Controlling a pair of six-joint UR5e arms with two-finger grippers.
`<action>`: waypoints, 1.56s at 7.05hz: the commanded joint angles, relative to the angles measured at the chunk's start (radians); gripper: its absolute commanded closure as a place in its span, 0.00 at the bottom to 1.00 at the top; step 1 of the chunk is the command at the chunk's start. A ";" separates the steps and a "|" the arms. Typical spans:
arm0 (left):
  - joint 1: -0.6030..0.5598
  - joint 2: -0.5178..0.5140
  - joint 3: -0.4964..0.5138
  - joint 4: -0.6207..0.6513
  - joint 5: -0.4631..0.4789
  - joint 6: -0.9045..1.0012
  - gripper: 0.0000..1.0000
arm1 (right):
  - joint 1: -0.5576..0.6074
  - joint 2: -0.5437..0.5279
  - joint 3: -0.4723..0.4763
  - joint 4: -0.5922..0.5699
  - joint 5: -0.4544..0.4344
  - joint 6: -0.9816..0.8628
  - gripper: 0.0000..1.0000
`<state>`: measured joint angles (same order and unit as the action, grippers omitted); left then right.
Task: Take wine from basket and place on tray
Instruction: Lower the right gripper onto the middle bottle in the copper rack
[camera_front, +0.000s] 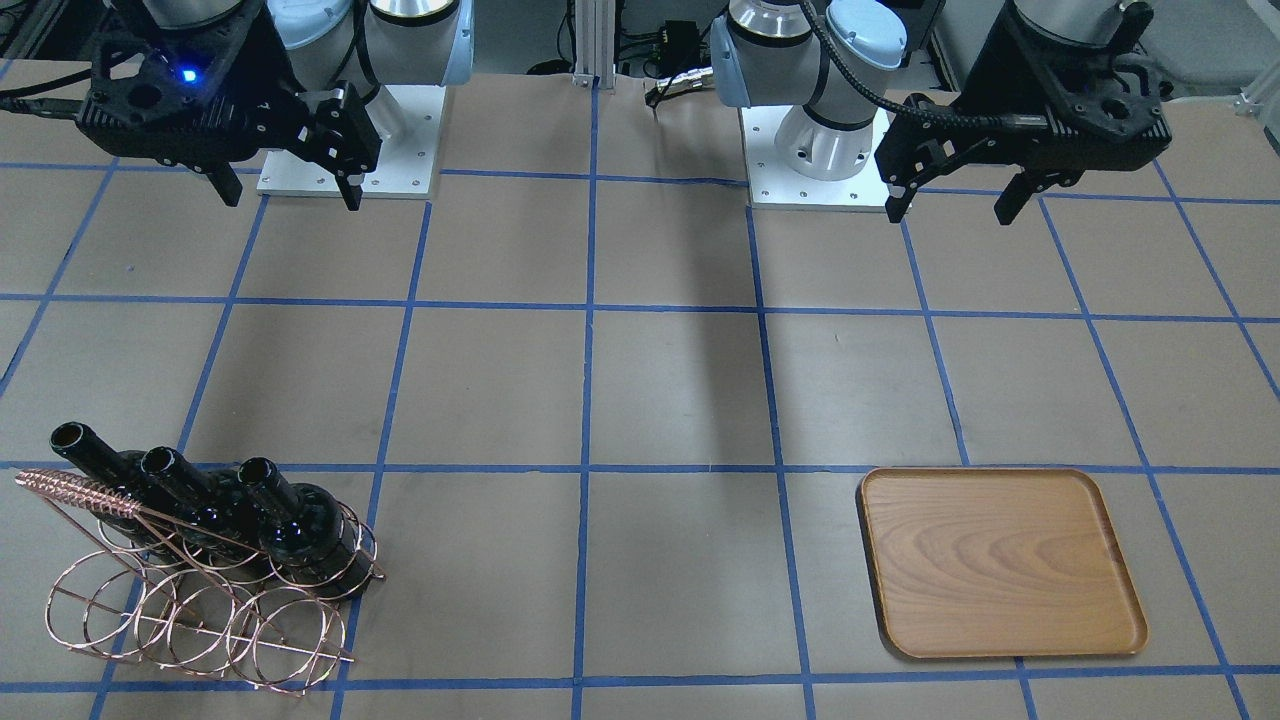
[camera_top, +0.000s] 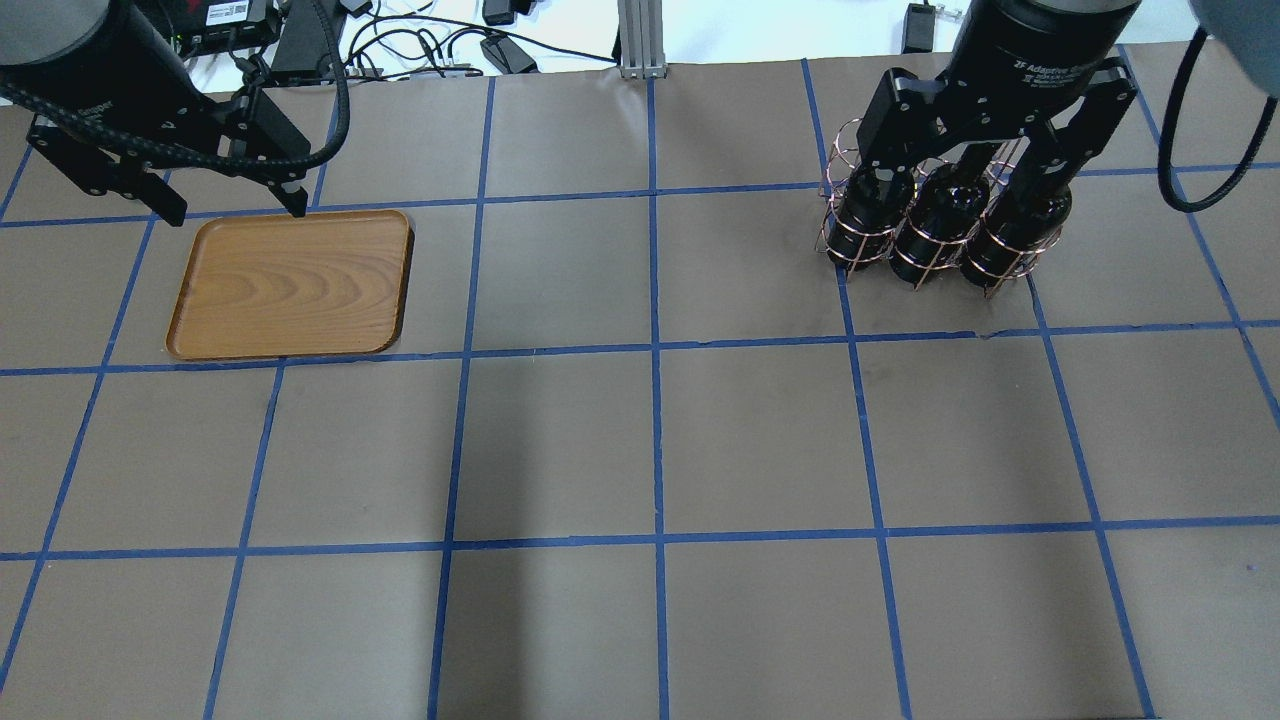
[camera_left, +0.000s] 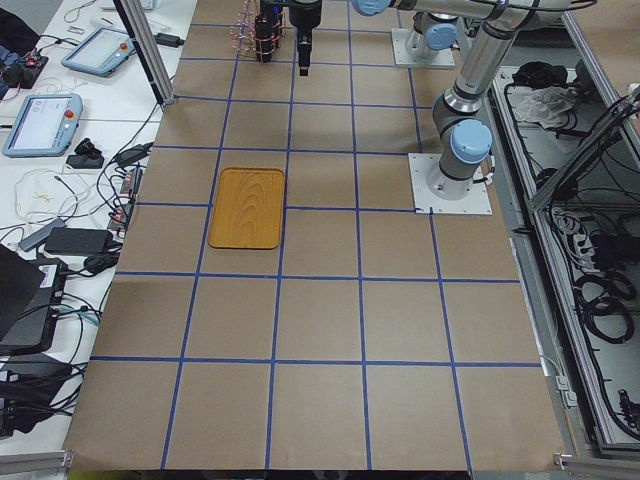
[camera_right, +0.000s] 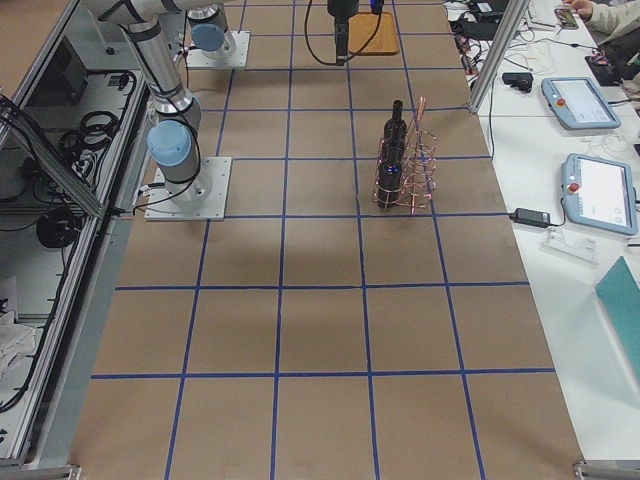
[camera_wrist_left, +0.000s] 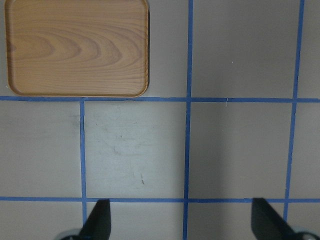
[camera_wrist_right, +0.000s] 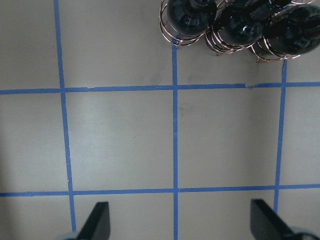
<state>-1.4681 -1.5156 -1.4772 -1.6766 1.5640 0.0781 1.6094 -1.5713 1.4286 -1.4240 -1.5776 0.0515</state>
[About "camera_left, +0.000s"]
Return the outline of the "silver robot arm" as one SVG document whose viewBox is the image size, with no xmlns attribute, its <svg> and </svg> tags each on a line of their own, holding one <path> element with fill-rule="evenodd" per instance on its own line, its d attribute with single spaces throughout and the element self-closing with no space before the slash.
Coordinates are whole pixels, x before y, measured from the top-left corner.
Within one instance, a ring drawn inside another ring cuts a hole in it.
<svg viewBox="0 0 640 480">
<path fill-rule="evenodd" d="M 475 118 L 501 61 L 521 30 L 536 30 L 556 21 L 568 1 L 354 1 L 362 16 L 388 8 L 417 13 L 471 17 L 481 28 L 451 88 L 437 100 L 433 121 L 443 153 L 436 177 L 455 183 L 470 181 L 492 146 L 488 127 Z"/>
<path fill-rule="evenodd" d="M 405 42 L 406 51 L 414 59 L 427 59 L 450 50 L 458 38 L 458 20 L 456 15 L 416 13 Z"/>
</svg>

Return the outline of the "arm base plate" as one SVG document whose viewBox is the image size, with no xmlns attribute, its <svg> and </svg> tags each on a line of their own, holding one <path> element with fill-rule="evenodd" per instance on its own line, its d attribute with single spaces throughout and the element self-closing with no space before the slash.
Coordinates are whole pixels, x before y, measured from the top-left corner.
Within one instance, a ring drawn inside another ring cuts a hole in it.
<svg viewBox="0 0 640 480">
<path fill-rule="evenodd" d="M 424 34 L 413 29 L 393 29 L 392 47 L 397 67 L 453 69 L 452 46 L 458 30 L 453 26 L 432 26 Z"/>
<path fill-rule="evenodd" d="M 478 166 L 471 179 L 452 180 L 440 170 L 440 154 L 408 155 L 414 211 L 417 214 L 492 214 L 488 187 Z"/>
</svg>

